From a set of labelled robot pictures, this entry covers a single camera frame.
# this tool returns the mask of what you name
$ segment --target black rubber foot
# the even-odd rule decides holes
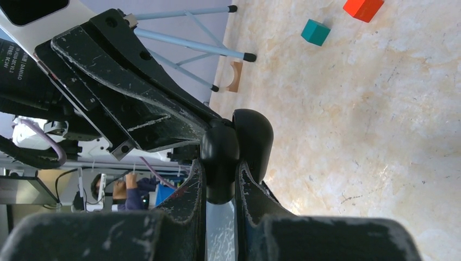
[[[235,13],[237,12],[237,9],[236,5],[229,5],[229,13]]]
[[[244,61],[254,62],[256,61],[256,54],[254,53],[245,53],[244,54]]]

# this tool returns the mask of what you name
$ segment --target black metal bracket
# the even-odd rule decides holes
[[[123,158],[196,145],[220,116],[180,88],[110,9],[36,48],[61,93]]]

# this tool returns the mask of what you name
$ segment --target black cable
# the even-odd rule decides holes
[[[61,164],[57,160],[49,160],[41,158],[36,154],[31,154],[30,150],[25,151],[16,146],[11,140],[0,135],[0,151],[8,155],[14,160],[20,161],[23,164],[35,167],[41,170],[57,169]]]
[[[82,167],[82,170],[91,169],[91,168],[92,168],[92,167]],[[65,176],[65,175],[67,175],[67,174],[69,174],[69,173],[73,173],[73,172],[75,172],[75,171],[77,171],[77,170],[78,170],[78,168],[72,169],[72,170],[68,170],[68,171],[66,171],[66,172],[63,172],[63,173],[61,173],[61,175],[59,175],[59,176],[56,178],[56,180],[54,181],[54,189],[55,189],[55,191],[56,191],[56,198],[58,199],[58,203],[61,203],[61,199],[59,198],[59,193],[58,193],[58,182],[59,182],[59,179],[60,179],[61,177]]]

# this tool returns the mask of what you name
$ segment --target person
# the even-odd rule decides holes
[[[114,202],[125,200],[124,204],[118,204],[117,209],[120,210],[140,210],[146,209],[142,198],[149,195],[149,192],[154,192],[157,184],[160,182],[156,178],[142,178],[137,180],[137,174],[131,172],[125,176],[125,181],[114,181],[114,190],[112,198]],[[91,194],[98,200],[99,186],[101,184],[101,174],[96,175],[91,182]]]

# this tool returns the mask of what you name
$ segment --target blue shirt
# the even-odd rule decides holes
[[[137,188],[127,189],[127,200],[125,204],[119,204],[117,209],[119,211],[145,209],[141,197],[148,195],[149,192],[155,191],[159,183],[160,182],[157,181],[155,177],[140,179],[137,181]]]

